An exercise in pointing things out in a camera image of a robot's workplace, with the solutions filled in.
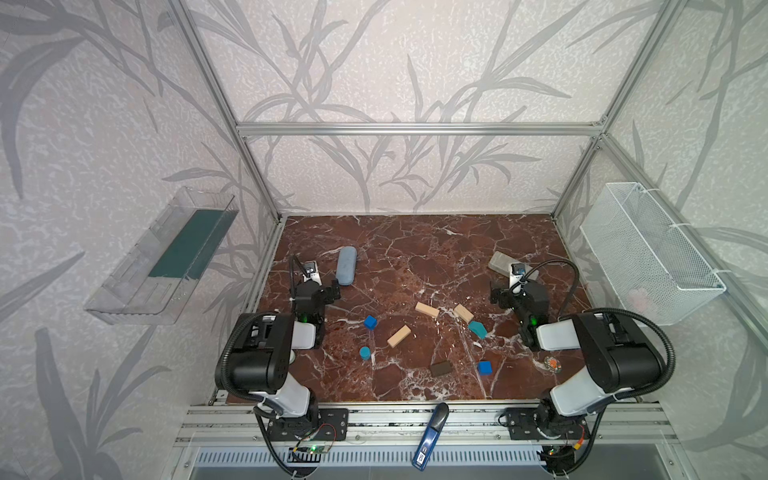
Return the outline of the light wood block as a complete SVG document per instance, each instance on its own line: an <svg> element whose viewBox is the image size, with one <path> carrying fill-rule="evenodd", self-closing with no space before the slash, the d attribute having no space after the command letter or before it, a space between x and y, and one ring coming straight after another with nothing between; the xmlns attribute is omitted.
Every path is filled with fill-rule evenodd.
<svg viewBox="0 0 768 480"><path fill-rule="evenodd" d="M474 314L461 304L456 305L453 312L465 323L470 323L474 319Z"/></svg>
<svg viewBox="0 0 768 480"><path fill-rule="evenodd" d="M440 311L437 308L418 302L415 306L415 310L421 314L436 318Z"/></svg>
<svg viewBox="0 0 768 480"><path fill-rule="evenodd" d="M411 329L407 325L404 325L387 340L387 344L391 348L395 348L405 339L407 339L411 333Z"/></svg>

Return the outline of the dark brown wood block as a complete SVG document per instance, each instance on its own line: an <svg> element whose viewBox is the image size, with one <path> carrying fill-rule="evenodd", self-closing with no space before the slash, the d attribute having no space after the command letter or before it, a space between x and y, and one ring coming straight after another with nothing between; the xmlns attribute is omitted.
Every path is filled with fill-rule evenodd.
<svg viewBox="0 0 768 480"><path fill-rule="evenodd" d="M433 377L437 378L437 377L442 377L442 376L451 374L453 371L453 366L450 361L442 361L439 363L432 364L429 367L429 370L430 370L430 374Z"/></svg>

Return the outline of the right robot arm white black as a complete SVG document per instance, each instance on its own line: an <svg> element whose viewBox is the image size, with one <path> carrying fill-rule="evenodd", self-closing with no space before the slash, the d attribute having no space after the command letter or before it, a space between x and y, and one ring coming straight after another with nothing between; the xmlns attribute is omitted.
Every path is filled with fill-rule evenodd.
<svg viewBox="0 0 768 480"><path fill-rule="evenodd" d="M541 400L552 418L576 418L604 410L620 400L653 393L672 378L674 346L654 322L632 311L601 307L548 317L546 287L517 281L493 283L489 301L518 318L518 333L532 351L579 350L584 366Z"/></svg>

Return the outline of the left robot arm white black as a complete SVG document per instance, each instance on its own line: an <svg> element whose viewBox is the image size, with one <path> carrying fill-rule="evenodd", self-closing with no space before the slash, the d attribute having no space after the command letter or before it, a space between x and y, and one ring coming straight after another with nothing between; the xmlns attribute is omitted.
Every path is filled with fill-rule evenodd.
<svg viewBox="0 0 768 480"><path fill-rule="evenodd" d="M289 373L291 355L322 346L326 307L340 298L338 281L325 286L309 279L292 288L288 313L240 315L217 362L216 387L252 402L259 418L314 427L317 399Z"/></svg>

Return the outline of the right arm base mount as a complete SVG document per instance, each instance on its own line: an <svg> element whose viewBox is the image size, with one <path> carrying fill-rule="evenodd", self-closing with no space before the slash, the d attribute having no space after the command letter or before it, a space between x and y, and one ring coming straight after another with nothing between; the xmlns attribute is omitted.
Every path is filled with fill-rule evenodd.
<svg viewBox="0 0 768 480"><path fill-rule="evenodd" d="M542 406L507 408L500 416L512 440L582 442L591 438L584 416L565 417Z"/></svg>

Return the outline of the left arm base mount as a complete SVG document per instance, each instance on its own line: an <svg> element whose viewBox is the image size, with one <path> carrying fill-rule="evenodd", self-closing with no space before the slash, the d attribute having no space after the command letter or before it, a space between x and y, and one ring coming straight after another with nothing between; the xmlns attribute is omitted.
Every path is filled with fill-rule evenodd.
<svg viewBox="0 0 768 480"><path fill-rule="evenodd" d="M267 426L273 441L312 440L343 441L349 426L349 410L346 408L319 408L296 418L270 420Z"/></svg>

